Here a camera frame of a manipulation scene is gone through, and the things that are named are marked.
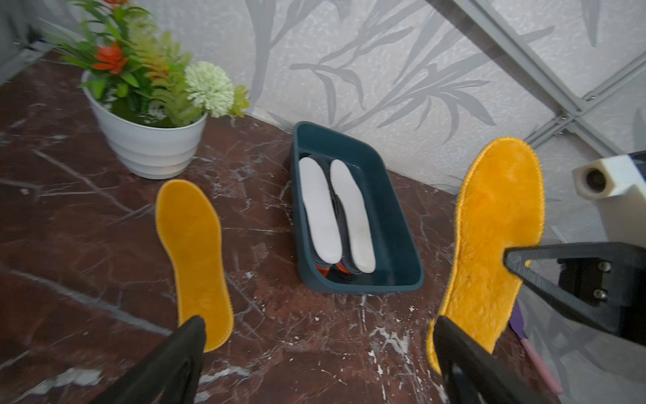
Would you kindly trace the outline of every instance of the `white insole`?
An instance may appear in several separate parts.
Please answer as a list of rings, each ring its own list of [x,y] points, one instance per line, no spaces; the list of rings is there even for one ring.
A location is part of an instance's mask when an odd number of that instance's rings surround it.
[[[372,246],[370,224],[361,190],[350,170],[341,160],[332,161],[329,176],[332,188],[341,199],[346,213],[352,261],[361,272],[372,273],[376,265],[375,250]]]
[[[301,158],[298,168],[300,189],[314,250],[323,261],[336,264],[341,261],[343,248],[337,217],[332,208],[328,180],[321,166],[310,157]]]

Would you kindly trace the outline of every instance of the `white chrysanthemum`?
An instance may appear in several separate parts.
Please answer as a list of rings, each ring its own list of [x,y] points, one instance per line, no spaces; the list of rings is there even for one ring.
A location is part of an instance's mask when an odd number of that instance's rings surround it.
[[[205,61],[188,66],[186,84],[193,104],[210,111],[214,118],[228,114],[233,106],[233,83],[220,66]]]

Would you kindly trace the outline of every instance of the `orange flower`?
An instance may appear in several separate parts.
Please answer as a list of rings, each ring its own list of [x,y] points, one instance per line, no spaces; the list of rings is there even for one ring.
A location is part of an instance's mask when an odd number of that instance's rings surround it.
[[[105,0],[105,2],[112,6],[112,8],[117,8],[120,5],[128,3],[128,0]]]
[[[92,65],[98,70],[109,70],[112,74],[119,74],[123,66],[128,62],[128,59],[123,57],[123,53],[119,45],[115,42],[111,47],[96,47],[99,54],[94,57],[103,63],[95,63]]]

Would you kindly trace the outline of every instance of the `pink handle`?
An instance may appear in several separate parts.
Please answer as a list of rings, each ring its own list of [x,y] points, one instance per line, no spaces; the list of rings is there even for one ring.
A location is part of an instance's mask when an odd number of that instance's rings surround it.
[[[561,387],[559,381],[556,379],[556,377],[554,377],[554,375],[550,371],[550,368],[547,367],[547,365],[543,361],[543,358],[538,354],[538,352],[536,352],[536,349],[534,349],[534,346],[529,341],[529,339],[521,339],[521,344],[523,344],[523,348],[525,348],[525,351],[529,355],[529,358],[532,360],[532,362],[534,362],[536,370],[538,370],[538,373],[541,375],[543,380],[545,380],[545,384],[550,389],[550,391],[557,396],[559,394],[562,394],[563,387]]]

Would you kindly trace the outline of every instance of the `metal screw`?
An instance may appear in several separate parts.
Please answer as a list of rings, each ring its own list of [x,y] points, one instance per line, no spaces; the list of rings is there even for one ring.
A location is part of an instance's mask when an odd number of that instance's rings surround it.
[[[601,272],[610,272],[610,263],[608,261],[600,261],[597,268]]]
[[[604,301],[604,300],[608,299],[608,292],[606,292],[603,289],[595,289],[594,292],[592,292],[592,295],[597,300]]]

